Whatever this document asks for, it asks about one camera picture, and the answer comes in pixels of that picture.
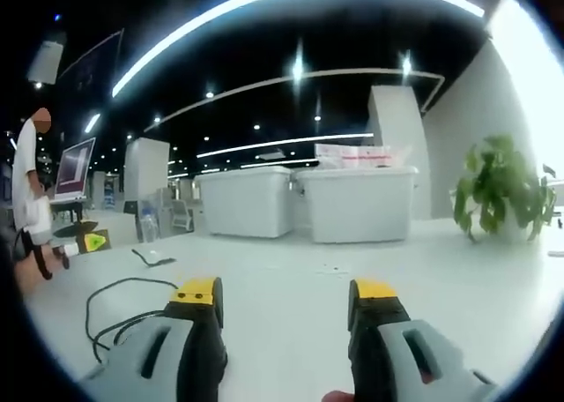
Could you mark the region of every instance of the white plastic box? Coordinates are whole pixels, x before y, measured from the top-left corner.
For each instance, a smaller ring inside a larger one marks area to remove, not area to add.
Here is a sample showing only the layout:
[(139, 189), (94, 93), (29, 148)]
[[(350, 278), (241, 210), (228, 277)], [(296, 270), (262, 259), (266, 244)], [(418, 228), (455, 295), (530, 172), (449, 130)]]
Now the white plastic box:
[(279, 237), (289, 232), (290, 174), (283, 167), (254, 167), (199, 175), (210, 232), (254, 237)]
[(299, 173), (314, 241), (405, 239), (410, 230), (416, 174), (415, 167), (317, 169)]

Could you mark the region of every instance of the computer monitor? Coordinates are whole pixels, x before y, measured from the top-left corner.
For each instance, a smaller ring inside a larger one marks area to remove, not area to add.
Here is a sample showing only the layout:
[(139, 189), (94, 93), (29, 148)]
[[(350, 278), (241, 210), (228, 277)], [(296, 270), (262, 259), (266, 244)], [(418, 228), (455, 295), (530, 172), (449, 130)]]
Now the computer monitor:
[(86, 175), (95, 142), (96, 138), (90, 138), (63, 151), (56, 176), (54, 200), (84, 197)]

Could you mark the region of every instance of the small object on floor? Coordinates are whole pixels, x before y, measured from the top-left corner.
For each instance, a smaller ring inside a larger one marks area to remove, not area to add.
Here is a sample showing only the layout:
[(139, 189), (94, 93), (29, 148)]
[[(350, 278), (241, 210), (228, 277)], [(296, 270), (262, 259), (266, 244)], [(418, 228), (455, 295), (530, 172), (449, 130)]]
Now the small object on floor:
[(112, 249), (107, 230), (96, 230), (87, 234), (79, 234), (77, 236), (77, 243), (81, 254)]
[(132, 249), (131, 252), (133, 252), (135, 255), (140, 257), (141, 261), (143, 261), (143, 264), (145, 264), (149, 268), (158, 267), (160, 265), (166, 265), (166, 264), (171, 264), (171, 263), (176, 262), (176, 258), (164, 258), (164, 259), (160, 259), (159, 261), (157, 261), (155, 263), (149, 263), (147, 261), (147, 259), (145, 257), (143, 257), (143, 255), (141, 255), (137, 250)]

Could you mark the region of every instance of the black cable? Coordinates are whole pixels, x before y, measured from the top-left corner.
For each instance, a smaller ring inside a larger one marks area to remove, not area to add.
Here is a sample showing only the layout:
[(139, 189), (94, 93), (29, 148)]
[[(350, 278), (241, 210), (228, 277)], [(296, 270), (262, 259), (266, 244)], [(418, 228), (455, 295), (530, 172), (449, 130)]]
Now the black cable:
[(89, 327), (89, 323), (90, 323), (90, 303), (92, 302), (92, 300), (99, 294), (101, 294), (102, 292), (104, 292), (105, 290), (108, 290), (111, 287), (117, 286), (117, 285), (121, 285), (122, 283), (126, 283), (128, 281), (143, 281), (145, 283), (159, 283), (161, 285), (167, 285), (167, 286), (171, 286), (174, 289), (178, 289), (178, 286), (175, 285), (174, 283), (170, 282), (170, 281), (165, 281), (165, 280), (158, 280), (158, 279), (142, 279), (140, 277), (128, 277), (126, 279), (121, 279), (121, 280), (117, 280), (114, 283), (110, 283), (109, 285), (106, 285), (104, 287), (101, 287), (100, 289), (96, 290), (95, 292), (93, 292), (90, 296), (88, 296), (88, 299), (86, 300), (86, 319), (85, 319), (85, 331), (86, 331), (86, 336), (90, 339), (91, 342), (93, 342), (94, 346), (99, 346), (99, 347), (103, 347), (104, 349), (109, 351), (109, 347), (106, 345), (101, 344), (100, 342), (94, 340), (94, 338), (92, 337), (92, 335), (90, 334), (90, 327)]
[(143, 318), (139, 318), (137, 320), (133, 320), (130, 323), (127, 323), (126, 325), (124, 325), (120, 330), (117, 331), (117, 333), (114, 336), (114, 346), (119, 344), (120, 341), (120, 337), (130, 328), (133, 327), (135, 324), (139, 324), (141, 323), (143, 320), (145, 320), (146, 317), (144, 316)]
[(119, 323), (110, 325), (109, 327), (106, 327), (104, 330), (100, 331), (93, 339), (92, 342), (92, 350), (94, 352), (94, 356), (96, 357), (96, 361), (98, 361), (100, 364), (102, 363), (102, 359), (100, 358), (100, 356), (98, 355), (98, 346), (102, 346), (105, 347), (104, 345), (102, 345), (98, 340), (100, 340), (100, 338), (102, 336), (104, 336), (105, 334), (110, 333), (111, 331), (118, 329), (120, 327), (123, 326), (128, 326), (130, 325), (130, 323), (139, 323), (142, 320), (145, 320), (147, 317), (149, 316), (157, 316), (158, 314), (162, 314), (163, 310), (159, 309), (156, 311), (149, 311), (149, 312), (144, 312), (143, 314), (138, 314), (136, 316), (133, 316), (132, 318), (128, 318), (127, 320), (123, 320), (120, 321)]
[(132, 249), (131, 252), (133, 252), (135, 255), (137, 255), (138, 257), (141, 258), (141, 261), (143, 261), (143, 264), (145, 264), (147, 267), (151, 268), (151, 267), (158, 267), (159, 265), (165, 265), (165, 264), (171, 264), (173, 262), (176, 261), (176, 258), (165, 258), (165, 259), (160, 259), (159, 261), (155, 262), (155, 263), (149, 263), (145, 257), (143, 257), (138, 251), (136, 251), (135, 249)]

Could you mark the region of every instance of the desk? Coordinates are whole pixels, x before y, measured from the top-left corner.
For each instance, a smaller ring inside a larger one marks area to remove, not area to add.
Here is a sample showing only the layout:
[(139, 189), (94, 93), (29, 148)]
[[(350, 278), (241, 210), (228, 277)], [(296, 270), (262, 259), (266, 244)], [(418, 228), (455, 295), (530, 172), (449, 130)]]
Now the desk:
[[(497, 383), (512, 379), (529, 359), (557, 309), (564, 260), (546, 245), (561, 239), (547, 229), (541, 242), (509, 248), (473, 245), (452, 220), (414, 222), (407, 242), (315, 245), (293, 233), (277, 240), (183, 234), (152, 244), (178, 262), (147, 269), (121, 247), (71, 260), (27, 301), (48, 347), (71, 376), (96, 365), (84, 332), (85, 300), (128, 276), (223, 279), (229, 365), (220, 400), (312, 402), (324, 393), (353, 390), (347, 359), (349, 280), (389, 282), (412, 318), (423, 318), (463, 351), (465, 364)], [(129, 283), (92, 306), (92, 332), (151, 309), (170, 290)]]

